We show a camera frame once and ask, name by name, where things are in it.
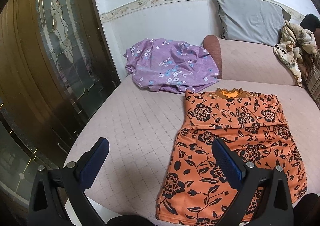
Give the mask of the orange black floral blouse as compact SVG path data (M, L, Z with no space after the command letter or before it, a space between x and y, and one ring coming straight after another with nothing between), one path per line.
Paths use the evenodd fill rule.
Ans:
M186 91L185 117L156 202L156 218L174 224L215 225L236 195L212 154L215 139L259 168L281 166L291 199L307 192L302 157L280 101L241 89Z

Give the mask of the pink quilted mattress cover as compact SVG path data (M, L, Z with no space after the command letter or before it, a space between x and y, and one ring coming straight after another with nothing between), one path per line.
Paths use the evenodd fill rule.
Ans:
M308 192L319 193L319 109L297 86L220 80L210 87L242 88L276 95L302 156ZM67 161L77 161L95 142L107 138L110 152L86 195L110 217L138 214L155 225L156 199L170 161L174 139L184 121L184 96L140 90L125 78L107 98L74 143Z

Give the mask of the striped brown pillow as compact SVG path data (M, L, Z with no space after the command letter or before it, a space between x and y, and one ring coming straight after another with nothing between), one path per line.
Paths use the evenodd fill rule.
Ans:
M317 54L308 54L303 52L299 68L302 73L303 85L306 87L310 96L319 108L319 52Z

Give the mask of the brown wooden glass door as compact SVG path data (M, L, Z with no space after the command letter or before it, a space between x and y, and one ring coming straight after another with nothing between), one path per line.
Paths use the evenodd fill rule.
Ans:
M94 0L1 0L1 190L27 207L119 83Z

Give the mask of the beige floral crumpled cloth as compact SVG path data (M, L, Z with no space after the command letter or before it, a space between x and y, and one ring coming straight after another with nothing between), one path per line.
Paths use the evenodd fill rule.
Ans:
M284 21L280 33L280 41L273 47L273 53L291 71L296 85L302 87L319 56L315 35L312 31L287 20Z

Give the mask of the purple floral cloth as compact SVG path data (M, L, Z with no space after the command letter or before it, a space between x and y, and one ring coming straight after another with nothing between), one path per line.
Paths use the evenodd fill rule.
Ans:
M123 57L134 84L153 92L199 92L215 84L220 74L206 49L186 41L144 39Z

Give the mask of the grey pillow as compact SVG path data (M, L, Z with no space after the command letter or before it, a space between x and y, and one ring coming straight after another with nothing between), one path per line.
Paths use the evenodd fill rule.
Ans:
M274 46L285 24L284 10L264 0L215 0L221 38Z

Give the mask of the black cloth item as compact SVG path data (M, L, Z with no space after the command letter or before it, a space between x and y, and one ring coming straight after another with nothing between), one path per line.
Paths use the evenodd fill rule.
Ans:
M320 28L320 20L313 14L307 14L301 21L300 26L302 26L304 29L315 32L318 28Z

